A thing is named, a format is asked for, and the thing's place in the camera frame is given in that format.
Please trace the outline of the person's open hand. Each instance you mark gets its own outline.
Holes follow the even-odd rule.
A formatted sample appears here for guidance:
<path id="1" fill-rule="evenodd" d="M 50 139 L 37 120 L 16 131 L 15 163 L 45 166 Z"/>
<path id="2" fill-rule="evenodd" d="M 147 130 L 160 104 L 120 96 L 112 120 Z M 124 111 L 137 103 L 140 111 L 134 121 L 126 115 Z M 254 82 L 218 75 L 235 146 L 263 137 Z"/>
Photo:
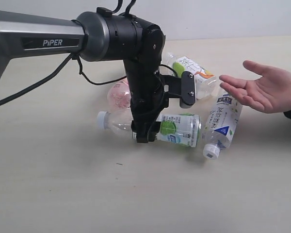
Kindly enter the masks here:
<path id="1" fill-rule="evenodd" d="M 221 75 L 220 87 L 239 103 L 266 114 L 291 110 L 291 73 L 281 68 L 245 60 L 243 67 L 260 77 L 245 80 Z"/>

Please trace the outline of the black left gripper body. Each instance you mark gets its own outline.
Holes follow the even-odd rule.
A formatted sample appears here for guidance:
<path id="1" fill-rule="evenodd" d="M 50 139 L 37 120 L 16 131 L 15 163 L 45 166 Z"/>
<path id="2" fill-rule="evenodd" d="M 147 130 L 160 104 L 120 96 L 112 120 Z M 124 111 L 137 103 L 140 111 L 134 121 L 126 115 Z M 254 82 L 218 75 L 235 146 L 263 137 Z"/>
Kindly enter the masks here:
<path id="1" fill-rule="evenodd" d="M 136 57 L 123 59 L 131 94 L 132 126 L 152 124 L 164 109 L 164 90 L 159 72 L 161 61 L 161 57 L 144 61 Z"/>

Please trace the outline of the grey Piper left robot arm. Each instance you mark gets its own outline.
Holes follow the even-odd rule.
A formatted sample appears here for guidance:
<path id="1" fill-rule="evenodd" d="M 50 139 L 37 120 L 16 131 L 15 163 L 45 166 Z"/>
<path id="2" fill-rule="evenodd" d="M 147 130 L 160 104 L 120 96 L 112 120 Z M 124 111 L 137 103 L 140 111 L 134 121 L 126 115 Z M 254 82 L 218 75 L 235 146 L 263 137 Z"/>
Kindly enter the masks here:
<path id="1" fill-rule="evenodd" d="M 165 36 L 154 23 L 105 8 L 64 20 L 0 11 L 0 79 L 12 59 L 67 53 L 87 62 L 124 62 L 137 142 L 154 141 L 163 109 L 159 75 Z"/>

